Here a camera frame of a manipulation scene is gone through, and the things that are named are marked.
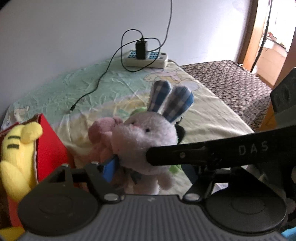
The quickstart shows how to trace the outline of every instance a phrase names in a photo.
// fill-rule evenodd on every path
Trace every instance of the power strip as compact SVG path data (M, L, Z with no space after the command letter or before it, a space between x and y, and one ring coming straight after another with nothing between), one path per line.
M146 59L136 59L136 51L131 50L123 58L125 66L129 67L144 67L157 58L158 52L149 52ZM164 69L168 65L168 55L166 53L159 53L158 58L148 67Z

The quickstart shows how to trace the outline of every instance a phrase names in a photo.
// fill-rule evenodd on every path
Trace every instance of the patterned fabric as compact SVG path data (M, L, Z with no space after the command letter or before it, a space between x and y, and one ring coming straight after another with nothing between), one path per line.
M147 111L157 112L170 93L171 89L172 88L168 81L155 81L151 91L151 97Z
M175 86L163 112L164 118L173 122L193 104L193 94L186 86Z
M225 60L181 66L257 131L270 104L271 89L254 74Z

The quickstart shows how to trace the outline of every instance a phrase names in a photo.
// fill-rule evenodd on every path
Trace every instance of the black pole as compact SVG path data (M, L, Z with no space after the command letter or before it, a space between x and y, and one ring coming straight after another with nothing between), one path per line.
M252 65L252 68L251 68L251 72L253 71L253 69L255 68L256 66L256 63L262 53L262 50L263 50L263 46L264 44L266 43L266 39L267 39L267 33L268 33L268 27L269 27L269 19L270 19L270 14L271 14L271 7L272 7L272 1L270 1L270 7L269 7L269 14L268 14L268 18L267 18L267 22L266 22L266 28L265 28L265 31L264 31L264 36L263 36L263 40L262 40L262 43L261 43L261 46L259 48L259 51L258 51L258 54L257 54L257 57Z

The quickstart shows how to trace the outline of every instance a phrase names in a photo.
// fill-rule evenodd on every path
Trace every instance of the blue plaid fabric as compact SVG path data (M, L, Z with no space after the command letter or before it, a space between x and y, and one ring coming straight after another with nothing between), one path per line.
M151 90L150 103L147 111L157 112L162 103L171 91L171 86L168 81L159 80L155 81Z
M185 86L176 86L170 94L167 107L163 112L164 118L173 122L193 104L192 92Z

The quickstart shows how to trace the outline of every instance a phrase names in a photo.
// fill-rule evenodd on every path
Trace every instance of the yellow banana plush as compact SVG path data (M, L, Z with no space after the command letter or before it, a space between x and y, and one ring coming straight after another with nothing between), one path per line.
M2 142L0 177L7 195L17 203L36 186L34 141L42 132L37 122L17 125Z

